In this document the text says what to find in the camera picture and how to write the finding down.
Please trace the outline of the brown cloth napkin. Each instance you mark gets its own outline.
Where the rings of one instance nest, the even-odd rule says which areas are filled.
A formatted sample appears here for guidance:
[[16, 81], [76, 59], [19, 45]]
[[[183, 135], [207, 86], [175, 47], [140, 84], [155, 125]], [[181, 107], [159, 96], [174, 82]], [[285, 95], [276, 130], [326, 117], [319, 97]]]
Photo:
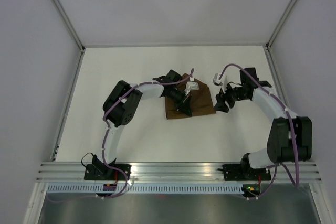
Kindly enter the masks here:
[[[198, 90], [190, 92], [192, 117], [215, 114], [216, 111], [208, 85], [196, 78], [194, 78], [194, 81], [198, 83]], [[167, 120], [189, 118], [188, 115], [176, 110], [174, 102], [170, 98], [165, 98], [165, 116]]]

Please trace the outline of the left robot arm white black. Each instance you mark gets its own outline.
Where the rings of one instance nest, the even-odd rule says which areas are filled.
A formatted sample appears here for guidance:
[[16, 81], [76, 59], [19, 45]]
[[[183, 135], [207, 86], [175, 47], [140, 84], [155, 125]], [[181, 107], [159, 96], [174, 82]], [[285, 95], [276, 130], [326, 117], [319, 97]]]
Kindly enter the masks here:
[[168, 98], [173, 101], [174, 108], [182, 114], [192, 116], [191, 91], [187, 87], [180, 91], [178, 85], [186, 82], [187, 86], [194, 84], [194, 69], [185, 78], [174, 70], [168, 74], [153, 78], [147, 82], [130, 84], [124, 80], [119, 81], [113, 88], [103, 104], [103, 121], [107, 125], [103, 137], [100, 155], [93, 154], [91, 165], [95, 173], [104, 180], [114, 176], [119, 170], [114, 166], [116, 151], [125, 126], [135, 116], [139, 103], [142, 100], [153, 98]]

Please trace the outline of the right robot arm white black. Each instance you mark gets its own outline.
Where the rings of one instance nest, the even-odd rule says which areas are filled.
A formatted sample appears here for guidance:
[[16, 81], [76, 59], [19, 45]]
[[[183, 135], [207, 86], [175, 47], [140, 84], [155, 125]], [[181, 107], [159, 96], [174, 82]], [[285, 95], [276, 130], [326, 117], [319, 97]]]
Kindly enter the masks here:
[[299, 163], [312, 155], [312, 121], [290, 110], [275, 94], [271, 84], [257, 77], [255, 68], [240, 68], [240, 83], [233, 87], [222, 81], [217, 73], [213, 84], [220, 87], [216, 95], [215, 111], [228, 113], [238, 101], [256, 104], [271, 122], [265, 148], [246, 153], [238, 165], [224, 165], [221, 171], [226, 180], [269, 180], [267, 169], [292, 162], [295, 173], [289, 175], [294, 185], [300, 182]]

